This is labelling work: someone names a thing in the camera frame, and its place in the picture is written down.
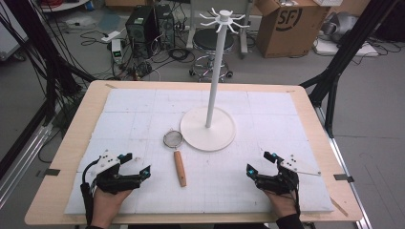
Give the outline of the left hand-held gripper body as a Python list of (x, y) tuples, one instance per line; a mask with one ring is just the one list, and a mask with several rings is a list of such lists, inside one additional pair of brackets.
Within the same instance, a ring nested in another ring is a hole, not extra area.
[(119, 173), (119, 155), (106, 150), (96, 163), (93, 170), (95, 185), (103, 192), (117, 194), (126, 190), (137, 189), (142, 180), (140, 175), (124, 176)]

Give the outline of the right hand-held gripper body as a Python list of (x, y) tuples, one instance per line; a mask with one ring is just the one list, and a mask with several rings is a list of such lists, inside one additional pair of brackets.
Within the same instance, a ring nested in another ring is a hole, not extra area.
[(258, 173), (255, 185), (257, 188), (267, 190), (276, 195), (288, 194), (297, 191), (299, 187), (299, 174), (320, 176), (321, 172), (295, 155), (283, 158), (280, 165), (276, 165), (277, 174), (274, 176)]

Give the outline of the wooden handled mesh strainer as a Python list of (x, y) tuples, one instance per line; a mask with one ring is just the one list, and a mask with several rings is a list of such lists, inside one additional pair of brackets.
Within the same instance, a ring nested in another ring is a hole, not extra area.
[(185, 187), (186, 186), (186, 175), (185, 175), (184, 166), (183, 166), (183, 162), (182, 162), (181, 151), (179, 149), (179, 147), (182, 145), (182, 142), (183, 142), (183, 136), (182, 136), (181, 132), (176, 131), (176, 130), (170, 130), (163, 137), (163, 143), (167, 147), (174, 150), (174, 160), (175, 160), (175, 166), (176, 166), (179, 183), (180, 183), (181, 187)]

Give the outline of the white hook rack stand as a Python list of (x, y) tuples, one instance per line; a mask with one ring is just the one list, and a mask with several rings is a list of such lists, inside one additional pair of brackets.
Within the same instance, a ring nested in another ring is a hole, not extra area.
[(224, 43), (227, 30), (232, 26), (241, 27), (236, 20), (245, 17), (232, 17), (232, 10), (220, 10), (215, 12), (214, 17), (202, 15), (202, 18), (209, 19), (210, 23), (202, 23), (203, 26), (219, 25), (216, 30), (217, 41), (214, 59), (213, 75), (210, 86), (209, 100), (206, 107), (194, 108), (188, 111), (181, 120), (181, 134), (183, 139), (195, 149), (205, 152), (215, 152), (227, 147), (235, 138), (236, 126), (231, 115), (223, 109), (215, 107), (216, 95), (219, 85), (221, 63), (224, 55)]

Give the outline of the person's right hand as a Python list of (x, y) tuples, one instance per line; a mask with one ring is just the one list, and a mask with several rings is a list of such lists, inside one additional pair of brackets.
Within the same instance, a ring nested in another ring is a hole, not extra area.
[(276, 195), (273, 192), (265, 191), (270, 200), (272, 210), (278, 218), (287, 217), (297, 213), (295, 203), (296, 196), (294, 193)]

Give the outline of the white foam mat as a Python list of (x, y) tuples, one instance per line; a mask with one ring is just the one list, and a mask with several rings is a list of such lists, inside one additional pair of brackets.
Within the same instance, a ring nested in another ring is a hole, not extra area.
[(88, 165), (104, 152), (130, 153), (132, 160), (120, 172), (132, 175), (149, 167), (151, 176), (124, 201), (124, 214), (264, 213), (270, 209), (268, 199), (245, 168), (252, 165), (261, 174), (275, 175), (276, 165), (264, 157), (270, 152), (298, 171), (303, 212), (332, 211), (291, 93), (219, 92), (216, 105), (235, 121), (236, 136), (217, 152), (203, 152), (183, 143), (187, 184), (181, 186), (173, 153), (162, 139), (169, 130), (179, 129), (184, 114), (206, 105), (207, 99), (206, 91), (111, 90), (75, 183), (93, 180), (94, 171)]

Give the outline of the black tape strip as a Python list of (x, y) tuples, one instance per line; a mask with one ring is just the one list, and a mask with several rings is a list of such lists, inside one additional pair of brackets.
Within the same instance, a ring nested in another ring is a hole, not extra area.
[(60, 173), (60, 170), (58, 169), (46, 169), (44, 171), (37, 171), (36, 176), (37, 177), (45, 177), (45, 176), (52, 176), (52, 177), (57, 177)]
[(348, 183), (354, 182), (354, 178), (352, 176), (347, 176), (346, 174), (336, 174), (333, 175), (335, 180), (346, 180)]

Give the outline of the white device green display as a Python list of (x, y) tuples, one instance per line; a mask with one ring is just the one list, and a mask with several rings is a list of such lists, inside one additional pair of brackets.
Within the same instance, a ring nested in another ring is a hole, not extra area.
[(113, 39), (111, 42), (111, 51), (114, 61), (117, 64), (122, 62), (122, 50), (121, 50), (121, 41), (119, 39)]

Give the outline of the black metal stand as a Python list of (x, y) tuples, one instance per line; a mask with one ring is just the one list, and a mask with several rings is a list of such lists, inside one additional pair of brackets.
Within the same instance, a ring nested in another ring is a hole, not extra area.
[(50, 122), (54, 117), (56, 92), (69, 96), (81, 90), (73, 78), (74, 74), (88, 82), (93, 82), (96, 78), (75, 67), (59, 54), (29, 0), (3, 0), (3, 2), (45, 62), (47, 86), (44, 114), (45, 120)]
[(333, 117), (340, 76), (377, 27), (377, 24), (384, 19), (397, 2), (398, 0), (370, 0), (327, 68), (300, 84), (304, 89), (313, 86), (309, 100), (314, 108), (320, 108), (324, 98), (328, 98), (324, 128), (331, 138), (334, 138)]

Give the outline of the white power strip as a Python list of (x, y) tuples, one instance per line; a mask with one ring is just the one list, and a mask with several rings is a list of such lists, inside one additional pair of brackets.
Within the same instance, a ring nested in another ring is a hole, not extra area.
[(101, 38), (101, 41), (103, 42), (109, 42), (110, 40), (116, 38), (117, 36), (120, 35), (119, 31), (112, 31), (109, 34), (107, 34), (105, 37)]

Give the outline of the brown cardboard box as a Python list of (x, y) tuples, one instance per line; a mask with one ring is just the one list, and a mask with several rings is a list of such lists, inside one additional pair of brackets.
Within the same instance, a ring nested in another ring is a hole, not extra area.
[(262, 14), (256, 47), (264, 58), (306, 55), (330, 7), (313, 0), (256, 0)]

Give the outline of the large black computer tower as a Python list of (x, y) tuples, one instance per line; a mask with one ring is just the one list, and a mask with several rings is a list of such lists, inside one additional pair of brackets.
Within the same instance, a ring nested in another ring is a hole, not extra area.
[(149, 58), (152, 55), (151, 43), (158, 35), (154, 8), (135, 7), (125, 26), (133, 52), (137, 56)]

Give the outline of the black round stool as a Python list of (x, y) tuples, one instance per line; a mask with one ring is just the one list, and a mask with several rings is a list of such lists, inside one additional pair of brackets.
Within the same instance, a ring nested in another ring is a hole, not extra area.
[[(192, 40), (193, 48), (203, 52), (204, 55), (196, 58), (189, 70), (191, 76), (197, 75), (199, 81), (212, 78), (215, 62), (215, 50), (217, 47), (217, 33), (215, 29), (203, 29), (196, 31)], [(230, 52), (234, 45), (234, 38), (227, 34), (224, 41), (224, 53)], [(219, 81), (224, 82), (225, 77), (232, 77), (233, 72), (229, 69), (225, 60), (220, 65)]]

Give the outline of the slim black computer tower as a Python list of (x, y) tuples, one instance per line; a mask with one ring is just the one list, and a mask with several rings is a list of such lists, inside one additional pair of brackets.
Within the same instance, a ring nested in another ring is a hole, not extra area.
[(155, 13), (160, 34), (160, 44), (165, 49), (175, 46), (174, 16), (169, 5), (156, 5)]

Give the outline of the grey plastic wrapped bundle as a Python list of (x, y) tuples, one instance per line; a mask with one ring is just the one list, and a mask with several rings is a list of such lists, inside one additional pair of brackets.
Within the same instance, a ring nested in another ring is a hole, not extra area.
[(358, 18), (346, 11), (331, 13), (323, 23), (321, 31), (331, 41), (338, 43), (341, 38), (350, 31)]

